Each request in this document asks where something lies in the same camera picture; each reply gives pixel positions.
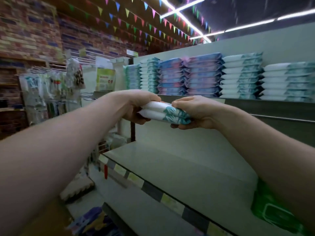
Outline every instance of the right arm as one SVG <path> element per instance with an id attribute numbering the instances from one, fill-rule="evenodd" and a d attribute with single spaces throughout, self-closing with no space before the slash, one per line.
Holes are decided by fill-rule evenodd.
<path id="1" fill-rule="evenodd" d="M 195 127 L 220 131 L 288 208 L 315 233 L 315 148 L 282 134 L 250 114 L 215 100 L 193 96 L 176 100 Z"/>

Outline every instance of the forearm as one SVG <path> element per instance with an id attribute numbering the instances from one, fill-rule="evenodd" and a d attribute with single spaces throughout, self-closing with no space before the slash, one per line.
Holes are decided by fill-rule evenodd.
<path id="1" fill-rule="evenodd" d="M 314 229 L 315 148 L 234 107 L 228 107 L 217 126 L 259 177 Z"/>
<path id="2" fill-rule="evenodd" d="M 0 142 L 4 235 L 19 229 L 38 206 L 61 192 L 126 108 L 126 100 L 108 94 Z"/>

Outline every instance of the bunting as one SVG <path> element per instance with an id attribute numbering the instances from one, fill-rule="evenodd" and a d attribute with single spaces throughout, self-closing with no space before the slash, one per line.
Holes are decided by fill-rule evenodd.
<path id="1" fill-rule="evenodd" d="M 99 10 L 100 16 L 102 15 L 103 9 L 100 7 L 97 7 L 97 9 Z"/>
<path id="2" fill-rule="evenodd" d="M 117 12 L 119 12 L 120 4 L 116 2 Z"/>
<path id="3" fill-rule="evenodd" d="M 71 11 L 74 11 L 74 6 L 71 5 L 71 4 L 68 4 L 68 5 L 69 5 L 70 10 L 71 10 Z"/>

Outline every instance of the person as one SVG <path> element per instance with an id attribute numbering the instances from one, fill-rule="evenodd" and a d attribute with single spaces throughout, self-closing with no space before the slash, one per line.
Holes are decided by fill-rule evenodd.
<path id="1" fill-rule="evenodd" d="M 86 107 L 29 127 L 0 142 L 0 231 L 14 235 L 56 197 L 84 164 L 99 140 L 125 118 L 160 97 L 142 90 L 116 91 Z M 202 96 L 172 103 L 194 119 L 182 130 L 220 131 L 289 209 L 315 233 L 315 148 L 276 131 L 246 112 Z"/>

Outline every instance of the right hand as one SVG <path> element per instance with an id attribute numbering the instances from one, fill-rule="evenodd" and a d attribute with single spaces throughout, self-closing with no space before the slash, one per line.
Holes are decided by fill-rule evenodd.
<path id="1" fill-rule="evenodd" d="M 172 102 L 172 106 L 186 111 L 193 118 L 187 125 L 171 125 L 172 128 L 182 130 L 197 127 L 217 129 L 220 115 L 228 108 L 228 105 L 200 95 L 177 99 Z"/>

